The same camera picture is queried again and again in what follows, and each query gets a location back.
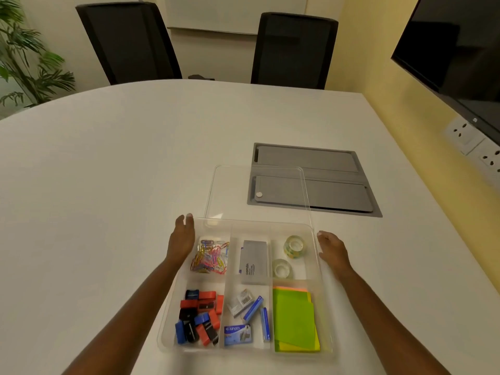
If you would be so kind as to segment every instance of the blue eraser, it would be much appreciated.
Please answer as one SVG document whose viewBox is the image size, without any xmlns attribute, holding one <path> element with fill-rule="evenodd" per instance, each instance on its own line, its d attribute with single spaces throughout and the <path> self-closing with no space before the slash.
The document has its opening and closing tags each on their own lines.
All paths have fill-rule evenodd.
<svg viewBox="0 0 500 375">
<path fill-rule="evenodd" d="M 262 321 L 262 336 L 264 337 L 264 342 L 269 342 L 271 340 L 271 332 L 269 331 L 269 320 L 267 319 L 266 308 L 260 310 L 260 319 Z"/>
<path fill-rule="evenodd" d="M 243 316 L 244 323 L 248 323 L 248 321 L 250 321 L 253 314 L 257 311 L 257 309 L 259 309 L 259 307 L 262 305 L 263 302 L 264 302 L 264 299 L 262 298 L 262 296 L 257 297 L 257 300 L 255 300 L 253 302 L 253 304 L 250 307 L 250 309 L 248 310 L 248 312 Z"/>
<path fill-rule="evenodd" d="M 210 321 L 210 316 L 208 312 L 202 313 L 195 317 L 195 325 L 201 325 L 204 322 Z"/>
<path fill-rule="evenodd" d="M 252 342 L 252 329 L 250 325 L 233 325 L 224 327 L 224 345 L 237 345 Z"/>
<path fill-rule="evenodd" d="M 185 294 L 186 300 L 198 300 L 199 290 L 187 290 Z"/>
<path fill-rule="evenodd" d="M 177 336 L 177 343 L 179 345 L 183 345 L 186 343 L 186 336 L 184 334 L 184 322 L 179 321 L 176 323 L 176 336 Z"/>
</svg>

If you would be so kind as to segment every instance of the wall-mounted tv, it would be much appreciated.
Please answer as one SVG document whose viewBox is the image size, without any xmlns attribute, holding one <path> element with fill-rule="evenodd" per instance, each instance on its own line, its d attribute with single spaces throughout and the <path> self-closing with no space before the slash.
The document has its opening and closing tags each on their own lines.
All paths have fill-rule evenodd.
<svg viewBox="0 0 500 375">
<path fill-rule="evenodd" d="M 419 0 L 392 59 L 500 144 L 500 0 Z"/>
</svg>

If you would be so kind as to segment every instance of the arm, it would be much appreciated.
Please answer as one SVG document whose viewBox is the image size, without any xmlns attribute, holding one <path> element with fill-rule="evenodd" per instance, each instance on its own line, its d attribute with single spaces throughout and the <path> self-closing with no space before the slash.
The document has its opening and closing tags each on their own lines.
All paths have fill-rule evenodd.
<svg viewBox="0 0 500 375">
<path fill-rule="evenodd" d="M 387 375 L 449 375 L 436 358 L 394 317 L 353 270 L 346 247 L 332 233 L 319 232 L 321 259 L 346 290 Z"/>
<path fill-rule="evenodd" d="M 147 277 L 115 317 L 84 348 L 63 375 L 130 374 L 173 278 L 195 244 L 191 214 L 181 215 L 165 260 Z"/>
</svg>

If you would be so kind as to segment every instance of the potted plant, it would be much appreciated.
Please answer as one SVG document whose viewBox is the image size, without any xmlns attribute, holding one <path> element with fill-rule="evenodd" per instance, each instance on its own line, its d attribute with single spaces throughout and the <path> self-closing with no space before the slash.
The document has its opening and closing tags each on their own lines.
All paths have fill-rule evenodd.
<svg viewBox="0 0 500 375">
<path fill-rule="evenodd" d="M 74 90 L 72 72 L 63 72 L 64 59 L 48 51 L 36 30 L 22 27 L 24 14 L 19 0 L 0 0 L 0 76 L 13 78 L 23 92 L 11 92 L 0 97 L 16 104 L 30 100 L 27 107 L 50 101 L 55 88 Z"/>
</svg>

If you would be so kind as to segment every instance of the wall switch plate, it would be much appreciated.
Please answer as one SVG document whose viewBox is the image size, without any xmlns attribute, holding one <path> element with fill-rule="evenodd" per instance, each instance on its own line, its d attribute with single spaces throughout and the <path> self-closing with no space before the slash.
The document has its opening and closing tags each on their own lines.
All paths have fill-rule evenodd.
<svg viewBox="0 0 500 375">
<path fill-rule="evenodd" d="M 488 182 L 500 191 L 500 146 L 485 138 L 467 158 L 486 177 Z"/>
<path fill-rule="evenodd" d="M 468 155 L 486 138 L 461 116 L 457 116 L 447 126 L 445 136 L 464 155 Z"/>
</svg>

